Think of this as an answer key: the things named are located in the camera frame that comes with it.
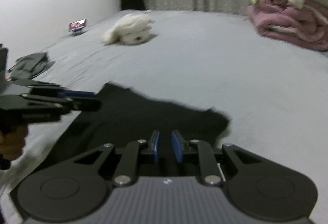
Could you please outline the person left hand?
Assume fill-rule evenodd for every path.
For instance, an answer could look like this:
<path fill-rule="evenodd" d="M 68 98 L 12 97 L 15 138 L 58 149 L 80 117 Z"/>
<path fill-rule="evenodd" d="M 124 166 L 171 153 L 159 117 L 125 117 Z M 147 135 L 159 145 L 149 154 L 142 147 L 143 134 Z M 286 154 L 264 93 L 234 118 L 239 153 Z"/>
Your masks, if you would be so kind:
<path fill-rule="evenodd" d="M 5 160 L 13 161 L 22 156 L 28 133 L 26 125 L 18 126 L 7 135 L 1 132 L 1 155 Z"/>

